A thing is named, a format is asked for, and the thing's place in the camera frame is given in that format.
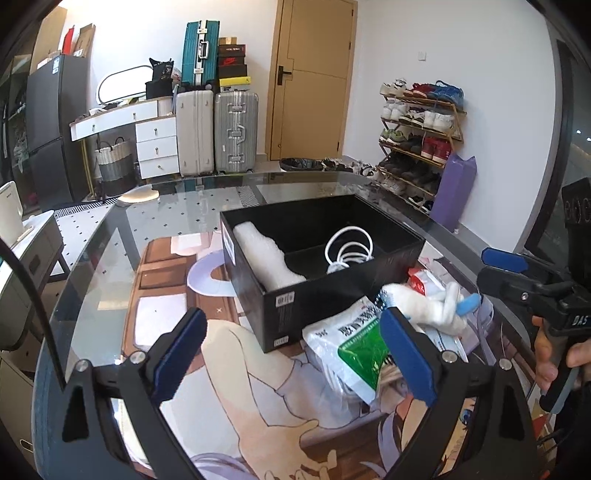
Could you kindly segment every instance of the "blue sneaker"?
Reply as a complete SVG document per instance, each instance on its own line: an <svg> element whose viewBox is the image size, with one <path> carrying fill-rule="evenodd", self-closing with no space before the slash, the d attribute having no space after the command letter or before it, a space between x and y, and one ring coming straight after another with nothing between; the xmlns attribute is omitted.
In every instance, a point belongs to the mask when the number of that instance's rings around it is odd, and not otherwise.
<svg viewBox="0 0 591 480"><path fill-rule="evenodd" d="M433 93L438 100L454 103L458 109L464 110L464 91L461 88L449 85L442 80L438 80L436 85L437 89Z"/></svg>

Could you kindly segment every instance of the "shoe rack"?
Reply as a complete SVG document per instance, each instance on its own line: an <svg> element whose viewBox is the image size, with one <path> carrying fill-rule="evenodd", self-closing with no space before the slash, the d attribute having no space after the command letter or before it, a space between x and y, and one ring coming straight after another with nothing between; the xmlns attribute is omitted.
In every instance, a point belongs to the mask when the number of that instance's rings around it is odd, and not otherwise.
<svg viewBox="0 0 591 480"><path fill-rule="evenodd" d="M402 96L402 95L382 95L382 96L384 97L384 99L386 101L389 99L397 99L397 100L400 100L401 102L406 103L409 106L420 107L420 108L424 108L425 110L437 109L439 112L448 111L449 115L453 115L454 125L455 125L455 129L453 130L453 132L450 131L445 134L443 132L440 132L439 130L435 130L432 128L425 128L425 127L420 127L418 125L401 123L396 120L386 120L386 119L382 118L381 120L384 125L384 128L398 130L400 127L406 127L406 128L409 128L410 130L413 130L414 132L422 132L423 139L428 135L432 136L432 137L436 137L436 138L446 139L449 141L450 145L452 146L452 151L456 150L457 142L464 142L464 135L462 132L462 126L461 126L460 120L466 115L466 112L462 111L462 110L458 110L455 103L444 102L442 100L433 100L430 98L419 98L419 97L410 97L410 96ZM413 153L411 151L404 150L403 148L397 147L396 145L392 145L388 142L378 141L378 144L379 144L380 148L382 149L382 152L385 155L384 160L386 158L388 158L390 152L394 151L394 152L399 152L401 154L404 154L404 155L411 157L415 160L425 162L425 163L431 165L432 167L436 167L436 168L440 168L440 169L443 169L445 167L445 162L422 157L421 155L417 155L416 153ZM379 170L382 173L382 175L384 175L386 178L391 178L396 181L401 181L401 182L409 185L414 190L416 190L417 193L420 192L422 195L424 195L425 199L430 199L430 200L435 199L436 193L431 193L431 192L427 191L426 189L424 189L418 185L415 185L413 182L411 182L409 180L406 180L398 175L394 175L394 174L390 173L389 171L387 171L386 169L384 169L383 167L377 166L376 169ZM408 203L410 206L412 206L415 210L418 210L419 212L425 214L425 210L422 210L420 207L415 205L413 202L410 202L406 195L397 195L397 196L402 198L402 200L404 200L406 203Z"/></svg>

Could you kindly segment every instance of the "teal suitcase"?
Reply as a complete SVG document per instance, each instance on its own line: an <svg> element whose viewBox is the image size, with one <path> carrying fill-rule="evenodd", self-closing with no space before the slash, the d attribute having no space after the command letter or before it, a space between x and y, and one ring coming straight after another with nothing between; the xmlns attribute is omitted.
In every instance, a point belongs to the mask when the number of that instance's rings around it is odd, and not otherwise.
<svg viewBox="0 0 591 480"><path fill-rule="evenodd" d="M205 85L215 79L219 31L220 22L215 20L201 20L187 24L181 82Z"/></svg>

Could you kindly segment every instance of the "window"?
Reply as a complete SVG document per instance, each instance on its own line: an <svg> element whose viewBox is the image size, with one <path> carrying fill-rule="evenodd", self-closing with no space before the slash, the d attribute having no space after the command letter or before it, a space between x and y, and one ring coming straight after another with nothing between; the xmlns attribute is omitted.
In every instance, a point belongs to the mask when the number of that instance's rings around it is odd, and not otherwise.
<svg viewBox="0 0 591 480"><path fill-rule="evenodd" d="M591 177L591 72L561 41L558 54L563 84L558 152L546 197L525 247L538 257L566 267L568 236L561 188Z"/></svg>

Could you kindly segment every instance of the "silver suitcase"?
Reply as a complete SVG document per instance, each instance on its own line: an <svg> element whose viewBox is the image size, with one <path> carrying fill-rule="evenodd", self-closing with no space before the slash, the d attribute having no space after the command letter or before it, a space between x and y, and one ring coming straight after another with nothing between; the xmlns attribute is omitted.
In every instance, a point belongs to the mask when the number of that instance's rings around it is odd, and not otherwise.
<svg viewBox="0 0 591 480"><path fill-rule="evenodd" d="M255 167L258 95L234 91L218 93L214 113L216 168L221 173L243 173Z"/></svg>

